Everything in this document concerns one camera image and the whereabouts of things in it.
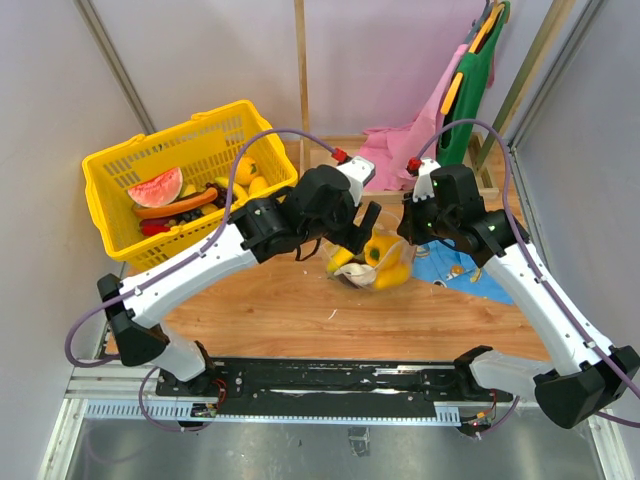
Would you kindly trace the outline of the pink cloth garment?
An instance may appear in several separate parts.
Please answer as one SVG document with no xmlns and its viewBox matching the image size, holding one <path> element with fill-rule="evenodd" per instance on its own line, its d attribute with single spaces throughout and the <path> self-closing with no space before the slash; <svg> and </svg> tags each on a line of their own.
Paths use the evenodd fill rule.
<svg viewBox="0 0 640 480">
<path fill-rule="evenodd" d="M 375 176 L 366 186 L 367 191 L 405 190 L 414 184 L 406 170 L 407 163 L 443 126 L 441 104 L 467 50 L 465 43 L 457 47 L 429 99 L 413 120 L 399 127 L 374 127 L 363 131 L 367 138 L 357 155 L 375 164 Z"/>
</svg>

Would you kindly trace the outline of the yellow clothes hanger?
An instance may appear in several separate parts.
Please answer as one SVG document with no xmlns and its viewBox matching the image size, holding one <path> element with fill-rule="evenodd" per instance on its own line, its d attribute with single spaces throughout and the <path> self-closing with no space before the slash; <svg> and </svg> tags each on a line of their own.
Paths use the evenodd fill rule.
<svg viewBox="0 0 640 480">
<path fill-rule="evenodd" d="M 463 78 L 464 78 L 464 74 L 462 72 L 457 72 L 454 75 L 451 81 L 451 84 L 449 86 L 449 89 L 447 90 L 441 104 L 440 113 L 442 115 L 447 115 L 451 111 L 451 108 L 460 90 Z"/>
</svg>

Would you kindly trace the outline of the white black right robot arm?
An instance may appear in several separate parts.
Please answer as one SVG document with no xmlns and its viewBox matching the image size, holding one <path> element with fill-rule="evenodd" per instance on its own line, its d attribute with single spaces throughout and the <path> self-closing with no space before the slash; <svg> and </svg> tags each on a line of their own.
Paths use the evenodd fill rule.
<svg viewBox="0 0 640 480">
<path fill-rule="evenodd" d="M 486 209 L 470 168 L 413 158 L 407 170 L 416 183 L 403 198 L 398 234 L 413 245 L 450 241 L 469 255 L 509 294 L 550 357 L 540 362 L 476 347 L 457 360 L 452 378 L 460 397 L 496 389 L 532 398 L 554 424 L 571 429 L 637 389 L 638 353 L 615 346 L 586 319 L 507 208 Z"/>
</svg>

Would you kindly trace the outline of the orange hot dog toy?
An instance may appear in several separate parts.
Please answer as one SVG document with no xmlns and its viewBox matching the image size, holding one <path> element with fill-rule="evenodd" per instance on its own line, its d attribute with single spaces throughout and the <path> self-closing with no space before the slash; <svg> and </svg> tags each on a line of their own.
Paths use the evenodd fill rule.
<svg viewBox="0 0 640 480">
<path fill-rule="evenodd" d="M 133 206 L 132 211 L 136 217 L 143 220 L 171 217 L 196 209 L 206 203 L 211 203 L 217 197 L 218 191 L 215 188 L 209 188 L 202 193 L 191 195 L 188 198 L 183 198 L 161 207 Z"/>
</svg>

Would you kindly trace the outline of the green cloth garment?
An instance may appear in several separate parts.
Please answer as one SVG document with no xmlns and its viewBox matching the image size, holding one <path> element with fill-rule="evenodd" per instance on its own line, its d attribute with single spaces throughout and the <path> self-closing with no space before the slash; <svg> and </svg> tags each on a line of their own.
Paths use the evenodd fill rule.
<svg viewBox="0 0 640 480">
<path fill-rule="evenodd" d="M 497 42 L 509 15 L 510 2 L 499 1 L 492 6 L 488 18 L 480 26 L 455 70 L 454 75 L 462 72 L 464 78 L 451 111 L 444 115 L 444 125 L 476 117 L 485 90 L 490 83 Z M 441 166 L 463 162 L 472 129 L 471 124 L 460 124 L 440 136 L 436 161 Z"/>
</svg>

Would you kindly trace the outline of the red chili pepper toy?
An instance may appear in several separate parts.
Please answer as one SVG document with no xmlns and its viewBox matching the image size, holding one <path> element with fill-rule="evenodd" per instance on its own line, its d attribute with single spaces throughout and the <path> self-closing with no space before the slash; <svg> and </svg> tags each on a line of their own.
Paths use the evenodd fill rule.
<svg viewBox="0 0 640 480">
<path fill-rule="evenodd" d="M 145 237 L 169 232 L 171 228 L 172 225 L 169 221 L 161 219 L 145 219 L 139 223 L 140 232 Z"/>
</svg>

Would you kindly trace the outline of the yellow bell pepper toy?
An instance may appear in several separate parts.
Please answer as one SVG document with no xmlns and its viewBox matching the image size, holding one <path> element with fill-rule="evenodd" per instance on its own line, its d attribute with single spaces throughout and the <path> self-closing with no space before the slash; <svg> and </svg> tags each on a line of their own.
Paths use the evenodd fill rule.
<svg viewBox="0 0 640 480">
<path fill-rule="evenodd" d="M 373 230 L 364 247 L 365 262 L 374 268 L 389 268 L 397 264 L 403 252 L 401 238 L 385 231 Z"/>
</svg>

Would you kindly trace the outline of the blue cartoon print cloth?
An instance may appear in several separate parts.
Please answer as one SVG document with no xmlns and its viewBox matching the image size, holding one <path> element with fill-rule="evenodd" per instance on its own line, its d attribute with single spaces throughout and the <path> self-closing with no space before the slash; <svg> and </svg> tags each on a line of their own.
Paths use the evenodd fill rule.
<svg viewBox="0 0 640 480">
<path fill-rule="evenodd" d="M 511 296 L 472 258 L 438 241 L 418 246 L 412 275 L 424 282 L 513 305 Z"/>
</svg>

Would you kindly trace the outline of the white garlic bulb toy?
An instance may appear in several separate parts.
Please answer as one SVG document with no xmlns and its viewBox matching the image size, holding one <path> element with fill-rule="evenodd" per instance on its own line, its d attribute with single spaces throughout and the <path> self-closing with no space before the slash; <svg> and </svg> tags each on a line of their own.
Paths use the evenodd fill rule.
<svg viewBox="0 0 640 480">
<path fill-rule="evenodd" d="M 369 285 L 374 282 L 376 275 L 376 271 L 373 267 L 359 263 L 347 263 L 334 273 L 334 276 L 340 281 L 343 281 L 344 277 L 351 277 L 358 279 L 361 282 L 366 282 Z"/>
</svg>

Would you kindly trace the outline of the clear zip top bag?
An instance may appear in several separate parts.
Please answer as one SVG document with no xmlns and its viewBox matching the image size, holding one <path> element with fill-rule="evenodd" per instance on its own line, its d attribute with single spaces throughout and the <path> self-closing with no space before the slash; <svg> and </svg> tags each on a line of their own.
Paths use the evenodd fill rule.
<svg viewBox="0 0 640 480">
<path fill-rule="evenodd" d="M 321 255 L 327 277 L 358 290 L 384 291 L 405 284 L 411 277 L 416 248 L 396 232 L 400 216 L 383 209 L 370 239 L 359 254 L 325 241 Z"/>
</svg>

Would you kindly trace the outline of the yellow lemon toy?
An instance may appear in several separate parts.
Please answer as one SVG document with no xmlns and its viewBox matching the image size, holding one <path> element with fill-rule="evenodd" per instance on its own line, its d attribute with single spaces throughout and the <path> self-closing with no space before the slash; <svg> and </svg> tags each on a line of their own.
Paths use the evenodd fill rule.
<svg viewBox="0 0 640 480">
<path fill-rule="evenodd" d="M 248 194 L 256 196 L 269 187 L 269 183 L 264 176 L 256 176 L 248 187 Z"/>
</svg>

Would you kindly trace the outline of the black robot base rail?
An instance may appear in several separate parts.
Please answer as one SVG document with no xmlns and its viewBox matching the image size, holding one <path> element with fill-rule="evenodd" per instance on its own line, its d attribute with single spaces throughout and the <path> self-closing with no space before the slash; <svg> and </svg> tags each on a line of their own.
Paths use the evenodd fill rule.
<svg viewBox="0 0 640 480">
<path fill-rule="evenodd" d="M 219 358 L 201 393 L 159 374 L 156 393 L 202 403 L 224 395 L 221 417 L 302 422 L 427 422 L 442 403 L 508 403 L 512 396 L 476 386 L 451 362 Z"/>
</svg>

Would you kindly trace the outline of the wooden clothes rack frame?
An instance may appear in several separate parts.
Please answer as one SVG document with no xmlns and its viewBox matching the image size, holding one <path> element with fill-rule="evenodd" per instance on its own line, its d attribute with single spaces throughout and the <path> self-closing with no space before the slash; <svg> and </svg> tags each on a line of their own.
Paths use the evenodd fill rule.
<svg viewBox="0 0 640 480">
<path fill-rule="evenodd" d="M 307 1 L 310 126 L 359 134 L 408 123 L 426 103 L 482 1 Z"/>
</svg>

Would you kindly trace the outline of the orange fruit toy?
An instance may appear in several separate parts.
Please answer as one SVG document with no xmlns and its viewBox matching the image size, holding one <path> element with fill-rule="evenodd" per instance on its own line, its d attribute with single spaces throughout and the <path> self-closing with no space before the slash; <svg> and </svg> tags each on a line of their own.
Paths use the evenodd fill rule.
<svg viewBox="0 0 640 480">
<path fill-rule="evenodd" d="M 249 186 L 259 175 L 260 172 L 256 161 L 251 156 L 242 156 L 236 168 L 235 182 L 241 186 Z"/>
</svg>

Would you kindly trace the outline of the watermelon slice toy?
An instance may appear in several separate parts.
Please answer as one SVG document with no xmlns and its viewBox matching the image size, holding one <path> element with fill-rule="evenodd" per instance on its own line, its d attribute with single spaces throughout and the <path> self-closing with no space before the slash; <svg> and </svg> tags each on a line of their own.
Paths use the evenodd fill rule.
<svg viewBox="0 0 640 480">
<path fill-rule="evenodd" d="M 166 206 L 176 200 L 183 188 L 183 173 L 179 167 L 172 168 L 155 178 L 127 191 L 137 205 L 144 208 Z"/>
</svg>

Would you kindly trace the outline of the long yellow banana toy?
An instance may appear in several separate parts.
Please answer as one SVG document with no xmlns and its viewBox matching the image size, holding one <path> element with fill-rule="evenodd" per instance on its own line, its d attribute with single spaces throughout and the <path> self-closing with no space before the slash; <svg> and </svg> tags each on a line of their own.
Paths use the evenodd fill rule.
<svg viewBox="0 0 640 480">
<path fill-rule="evenodd" d="M 329 255 L 326 271 L 334 274 L 354 258 L 354 254 L 344 247 L 336 246 Z"/>
</svg>

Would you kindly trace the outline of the yellow plastic shopping basket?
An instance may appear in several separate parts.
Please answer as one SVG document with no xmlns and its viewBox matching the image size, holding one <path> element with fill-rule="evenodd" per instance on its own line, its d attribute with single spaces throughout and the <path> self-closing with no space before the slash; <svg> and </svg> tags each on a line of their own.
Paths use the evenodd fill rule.
<svg viewBox="0 0 640 480">
<path fill-rule="evenodd" d="M 82 162 L 86 201 L 106 254 L 145 271 L 202 240 L 221 223 L 223 214 L 217 211 L 152 237 L 141 233 L 128 191 L 174 167 L 181 169 L 186 183 L 203 187 L 229 175 L 241 147 L 252 142 L 247 153 L 266 178 L 267 191 L 295 185 L 298 173 L 280 138 L 269 134 L 254 140 L 270 128 L 250 101 L 240 100 L 86 157 Z"/>
</svg>

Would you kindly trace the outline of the dark grape bunch toy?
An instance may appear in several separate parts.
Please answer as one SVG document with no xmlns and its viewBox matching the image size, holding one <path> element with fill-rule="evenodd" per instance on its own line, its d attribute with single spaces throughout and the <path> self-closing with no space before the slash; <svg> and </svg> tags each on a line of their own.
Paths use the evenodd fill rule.
<svg viewBox="0 0 640 480">
<path fill-rule="evenodd" d="M 218 209 L 224 209 L 226 207 L 226 200 L 228 197 L 228 188 L 218 183 L 208 182 L 205 184 L 207 190 L 214 189 L 217 192 L 217 196 L 211 201 L 211 203 Z"/>
</svg>

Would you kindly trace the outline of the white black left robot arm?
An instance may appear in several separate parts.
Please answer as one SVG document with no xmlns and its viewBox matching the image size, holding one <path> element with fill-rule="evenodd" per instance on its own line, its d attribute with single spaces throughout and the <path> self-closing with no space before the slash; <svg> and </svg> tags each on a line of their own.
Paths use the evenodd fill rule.
<svg viewBox="0 0 640 480">
<path fill-rule="evenodd" d="M 165 316 L 217 281 L 286 253 L 301 260 L 301 247 L 322 240 L 360 253 L 381 211 L 368 206 L 356 218 L 374 165 L 355 157 L 338 166 L 308 170 L 293 187 L 248 201 L 212 235 L 160 265 L 124 280 L 101 278 L 98 291 L 125 366 L 150 363 L 171 373 L 190 394 L 207 393 L 213 366 L 204 348 L 162 326 Z"/>
</svg>

